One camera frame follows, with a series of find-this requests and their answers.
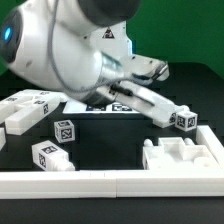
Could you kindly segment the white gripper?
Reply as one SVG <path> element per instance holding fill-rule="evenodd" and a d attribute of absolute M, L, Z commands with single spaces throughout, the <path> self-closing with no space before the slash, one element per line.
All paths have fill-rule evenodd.
<path fill-rule="evenodd" d="M 168 120 L 176 105 L 150 89 L 154 81 L 169 77 L 168 63 L 140 55 L 125 56 L 120 63 L 129 81 L 110 87 L 115 100 L 151 119 Z"/>

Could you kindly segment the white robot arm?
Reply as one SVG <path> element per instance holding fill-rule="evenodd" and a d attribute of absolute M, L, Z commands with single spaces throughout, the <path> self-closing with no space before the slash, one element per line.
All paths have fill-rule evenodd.
<path fill-rule="evenodd" d="M 0 58 L 21 78 L 90 105 L 120 102 L 161 122 L 175 104 L 148 86 L 168 65 L 151 59 L 141 73 L 137 56 L 119 60 L 86 37 L 131 19 L 141 0 L 26 0 L 0 25 Z"/>

